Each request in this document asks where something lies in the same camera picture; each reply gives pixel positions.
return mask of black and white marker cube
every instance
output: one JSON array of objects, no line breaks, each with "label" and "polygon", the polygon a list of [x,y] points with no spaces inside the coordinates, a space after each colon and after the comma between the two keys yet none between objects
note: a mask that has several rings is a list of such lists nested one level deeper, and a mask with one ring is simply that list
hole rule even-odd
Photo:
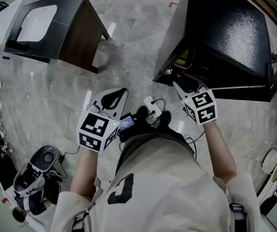
[{"label": "black and white marker cube", "polygon": [[120,122],[83,110],[76,127],[79,145],[101,153],[116,138]]},{"label": "black and white marker cube", "polygon": [[203,125],[218,118],[216,99],[211,90],[196,93],[192,97],[182,100],[187,115],[197,125]]}]

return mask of white shirt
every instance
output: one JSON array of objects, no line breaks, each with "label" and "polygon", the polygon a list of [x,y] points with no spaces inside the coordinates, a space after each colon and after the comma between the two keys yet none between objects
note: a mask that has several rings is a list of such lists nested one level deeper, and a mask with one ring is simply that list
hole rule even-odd
[{"label": "white shirt", "polygon": [[[237,176],[226,188],[251,215],[250,231],[257,231],[260,211],[250,174]],[[51,231],[72,231],[83,213],[85,232],[228,232],[231,223],[228,198],[212,176],[184,146],[159,138],[140,146],[122,164],[96,204],[62,192]]]}]

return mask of black table top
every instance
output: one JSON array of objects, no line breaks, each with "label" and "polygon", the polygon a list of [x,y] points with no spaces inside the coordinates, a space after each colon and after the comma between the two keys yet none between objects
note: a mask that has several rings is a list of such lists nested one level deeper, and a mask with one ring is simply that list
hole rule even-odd
[{"label": "black table top", "polygon": [[184,38],[256,76],[271,67],[265,17],[247,0],[189,0]]},{"label": "black table top", "polygon": [[[70,25],[82,2],[83,0],[40,0],[25,5],[13,25],[4,51],[13,54],[57,59]],[[13,42],[16,42],[26,15],[33,9],[49,5],[56,5],[57,11],[44,38],[39,42],[13,44]]]}]

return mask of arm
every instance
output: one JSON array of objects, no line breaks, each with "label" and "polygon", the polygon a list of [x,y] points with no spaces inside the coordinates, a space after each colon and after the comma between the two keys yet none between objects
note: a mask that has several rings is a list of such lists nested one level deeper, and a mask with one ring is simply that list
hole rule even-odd
[{"label": "arm", "polygon": [[90,202],[96,192],[94,182],[97,176],[97,160],[97,152],[89,149],[82,151],[70,189],[71,192],[83,196]]},{"label": "arm", "polygon": [[211,164],[216,177],[224,183],[237,175],[236,164],[215,121],[203,125],[207,139]]}]

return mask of printed number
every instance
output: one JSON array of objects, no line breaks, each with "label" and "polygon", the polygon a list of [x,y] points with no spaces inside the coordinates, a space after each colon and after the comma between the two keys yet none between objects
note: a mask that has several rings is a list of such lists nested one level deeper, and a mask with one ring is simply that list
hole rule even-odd
[{"label": "printed number", "polygon": [[119,186],[120,183],[125,180],[123,192],[120,195],[116,195],[116,192],[112,192],[108,198],[108,204],[127,203],[132,198],[133,177],[133,174],[128,174],[117,183],[115,187]]}]

